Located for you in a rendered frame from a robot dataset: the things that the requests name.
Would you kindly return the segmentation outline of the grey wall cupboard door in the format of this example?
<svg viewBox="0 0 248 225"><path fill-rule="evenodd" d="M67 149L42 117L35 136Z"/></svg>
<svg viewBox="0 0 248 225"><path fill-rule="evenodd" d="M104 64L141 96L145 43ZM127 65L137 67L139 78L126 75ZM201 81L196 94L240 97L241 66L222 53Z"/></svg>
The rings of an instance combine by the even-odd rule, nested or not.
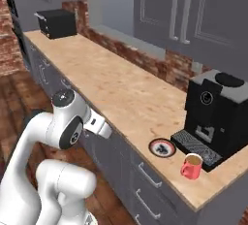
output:
<svg viewBox="0 0 248 225"><path fill-rule="evenodd" d="M175 36L170 39L172 0L134 0L134 36L142 41L169 50L178 50L184 0L178 0Z"/></svg>
<svg viewBox="0 0 248 225"><path fill-rule="evenodd" d="M192 4L197 9L193 59L248 79L248 0L192 0Z"/></svg>

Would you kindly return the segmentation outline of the black coffee machine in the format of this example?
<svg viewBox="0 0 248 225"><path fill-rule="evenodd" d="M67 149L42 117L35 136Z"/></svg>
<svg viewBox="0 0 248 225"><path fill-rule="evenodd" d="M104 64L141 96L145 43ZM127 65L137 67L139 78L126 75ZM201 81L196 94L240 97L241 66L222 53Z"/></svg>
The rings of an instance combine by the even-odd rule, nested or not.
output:
<svg viewBox="0 0 248 225"><path fill-rule="evenodd" d="M189 80L184 128L170 139L210 172L248 145L248 82L211 70Z"/></svg>

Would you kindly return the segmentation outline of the red coffee mug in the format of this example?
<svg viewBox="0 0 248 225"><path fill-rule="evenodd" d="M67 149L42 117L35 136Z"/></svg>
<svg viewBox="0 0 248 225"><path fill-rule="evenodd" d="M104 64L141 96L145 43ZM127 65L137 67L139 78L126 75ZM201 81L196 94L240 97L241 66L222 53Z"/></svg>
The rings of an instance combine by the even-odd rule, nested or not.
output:
<svg viewBox="0 0 248 225"><path fill-rule="evenodd" d="M202 158L197 153L188 153L180 173L188 179L197 179L202 169Z"/></svg>

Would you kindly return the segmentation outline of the black toaster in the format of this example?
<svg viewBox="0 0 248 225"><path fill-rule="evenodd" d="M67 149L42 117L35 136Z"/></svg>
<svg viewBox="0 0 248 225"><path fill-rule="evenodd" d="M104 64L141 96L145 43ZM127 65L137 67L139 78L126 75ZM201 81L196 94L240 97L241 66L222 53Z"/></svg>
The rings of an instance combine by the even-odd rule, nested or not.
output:
<svg viewBox="0 0 248 225"><path fill-rule="evenodd" d="M51 40L77 34L75 14L67 10L38 11L34 16L38 18L41 32Z"/></svg>

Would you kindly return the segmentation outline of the grey base cupboard run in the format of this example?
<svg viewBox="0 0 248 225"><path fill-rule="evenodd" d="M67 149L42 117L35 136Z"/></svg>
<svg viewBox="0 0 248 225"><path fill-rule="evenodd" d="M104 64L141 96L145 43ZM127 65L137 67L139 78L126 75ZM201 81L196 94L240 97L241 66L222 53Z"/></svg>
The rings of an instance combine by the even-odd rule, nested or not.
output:
<svg viewBox="0 0 248 225"><path fill-rule="evenodd" d="M25 38L25 44L30 54L34 79L48 97L59 89L75 88L29 39ZM75 150L69 149L69 152L77 153L72 159L65 153L61 155L64 161L82 161L87 166L95 164L122 203L128 203L132 197L130 145L112 123L109 126L112 129L109 139L89 132L86 136L79 137Z"/></svg>

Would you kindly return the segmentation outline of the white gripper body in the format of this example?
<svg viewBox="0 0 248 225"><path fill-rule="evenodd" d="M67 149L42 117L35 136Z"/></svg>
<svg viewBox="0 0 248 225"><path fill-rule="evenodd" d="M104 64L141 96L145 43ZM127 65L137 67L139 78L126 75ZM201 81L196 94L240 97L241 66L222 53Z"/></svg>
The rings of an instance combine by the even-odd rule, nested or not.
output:
<svg viewBox="0 0 248 225"><path fill-rule="evenodd" d="M97 134L105 139L108 139L112 134L112 129L104 119L97 120Z"/></svg>

